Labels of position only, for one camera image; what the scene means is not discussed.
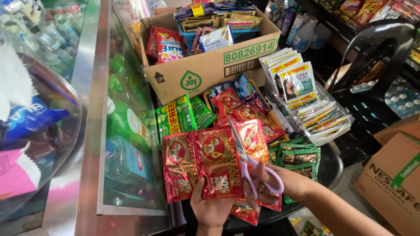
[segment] scissors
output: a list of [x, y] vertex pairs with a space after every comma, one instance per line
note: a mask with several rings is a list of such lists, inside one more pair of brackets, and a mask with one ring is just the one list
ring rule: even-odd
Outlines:
[[[251, 176], [248, 173], [248, 165], [247, 165], [246, 160], [248, 159], [248, 163], [250, 165], [252, 165], [253, 167], [257, 167], [258, 162], [255, 161], [254, 158], [252, 158], [250, 155], [247, 155], [245, 153], [245, 149], [244, 149], [242, 141], [239, 137], [239, 134], [236, 131], [235, 126], [232, 123], [231, 119], [230, 118], [228, 118], [228, 119], [229, 119], [229, 123], [231, 124], [232, 133], [234, 134], [236, 151], [241, 156], [241, 179], [246, 178], [248, 180], [249, 185], [251, 186], [252, 192], [255, 195], [255, 199], [258, 199], [258, 192], [257, 192], [257, 189], [255, 188], [254, 181], [252, 180]], [[270, 184], [264, 182], [265, 186], [267, 186], [267, 188], [270, 190], [270, 192], [272, 192], [274, 194], [281, 194], [284, 190], [284, 185], [283, 185], [283, 182], [281, 181], [280, 177], [278, 176], [278, 174], [276, 172], [274, 172], [273, 170], [271, 170], [267, 166], [265, 167], [265, 171], [267, 171], [268, 173], [273, 175], [274, 178], [277, 180], [278, 189], [275, 189]]]

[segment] lavender scissors handle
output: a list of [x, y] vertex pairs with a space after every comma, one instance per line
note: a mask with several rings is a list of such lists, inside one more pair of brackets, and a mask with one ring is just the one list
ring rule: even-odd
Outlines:
[[251, 176], [248, 173], [248, 165], [246, 162], [243, 162], [243, 161], [241, 161], [241, 178], [242, 180], [244, 178], [248, 180], [249, 185], [251, 186], [252, 192], [254, 193], [255, 199], [257, 199], [258, 198], [257, 189], [255, 188], [254, 181], [252, 180]]
[[[253, 167], [257, 167], [258, 162], [255, 161], [250, 155], [247, 155], [247, 157], [248, 157], [248, 163], [250, 165], [252, 165]], [[276, 172], [274, 172], [273, 170], [271, 170], [270, 168], [268, 168], [267, 166], [265, 167], [265, 171], [267, 171], [269, 174], [271, 174], [272, 176], [274, 176], [274, 178], [278, 182], [278, 189], [275, 189], [270, 184], [264, 182], [264, 184], [267, 186], [267, 188], [270, 190], [270, 192], [272, 192], [274, 194], [281, 194], [281, 193], [283, 193], [283, 190], [284, 190], [283, 181], [281, 181], [281, 179], [278, 176], [278, 174]]]

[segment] wooden tray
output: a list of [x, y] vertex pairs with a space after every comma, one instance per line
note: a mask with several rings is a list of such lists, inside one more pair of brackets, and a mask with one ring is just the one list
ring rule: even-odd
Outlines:
[[[252, 86], [255, 88], [255, 90], [258, 92], [258, 94], [263, 98], [265, 104], [267, 105], [267, 107], [270, 109], [270, 106], [267, 104], [267, 101], [265, 100], [264, 96], [261, 94], [260, 90], [258, 89], [257, 85], [255, 84], [255, 82], [252, 79], [249, 79], [249, 82], [252, 84]], [[210, 106], [210, 102], [209, 102], [209, 92], [205, 92], [204, 93], [204, 101], [206, 103], [206, 105], [208, 106], [208, 108], [210, 108], [211, 110], [211, 106]], [[279, 126], [281, 129], [283, 129], [281, 127], [280, 122], [277, 120], [276, 116], [274, 115], [273, 111], [270, 109], [270, 111], [268, 112], [268, 116], [273, 120], [273, 122]], [[284, 139], [286, 141], [289, 141], [290, 138], [287, 134], [284, 134], [283, 136], [280, 137], [280, 139]]]

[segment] hand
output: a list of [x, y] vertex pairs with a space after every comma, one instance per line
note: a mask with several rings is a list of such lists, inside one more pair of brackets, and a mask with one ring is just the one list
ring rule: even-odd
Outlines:
[[[273, 188], [278, 188], [276, 179], [265, 171], [265, 166], [269, 167], [278, 174], [284, 185], [283, 194], [292, 198], [296, 202], [304, 203], [308, 194], [312, 192], [312, 189], [316, 188], [318, 185], [317, 182], [296, 172], [260, 162], [258, 163], [257, 167], [248, 169], [248, 172], [254, 180], [254, 185], [257, 188], [258, 199], [266, 205], [277, 206], [280, 199], [279, 197], [271, 196], [270, 191], [265, 187], [263, 183], [266, 182], [273, 186]], [[247, 203], [256, 212], [259, 212], [260, 208], [257, 204], [254, 194], [252, 193], [252, 189], [248, 183], [248, 180], [244, 179], [243, 186], [244, 191], [247, 193]]]
[[198, 230], [206, 231], [220, 231], [223, 229], [223, 224], [231, 212], [234, 204], [233, 198], [216, 198], [203, 200], [201, 193], [204, 188], [204, 177], [200, 177], [191, 196], [191, 207], [194, 211], [195, 217], [198, 220]]

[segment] blue plastic basket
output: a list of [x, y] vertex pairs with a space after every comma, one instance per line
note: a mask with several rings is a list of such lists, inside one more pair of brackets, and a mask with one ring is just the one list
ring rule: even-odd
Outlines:
[[[182, 31], [181, 25], [180, 24], [177, 24], [177, 25], [178, 25], [179, 34], [185, 38], [185, 44], [186, 44], [187, 50], [190, 51], [197, 32], [184, 33]], [[235, 43], [240, 43], [240, 42], [255, 38], [255, 34], [259, 31], [260, 29], [235, 29], [235, 30], [232, 30], [232, 33], [234, 35]]]

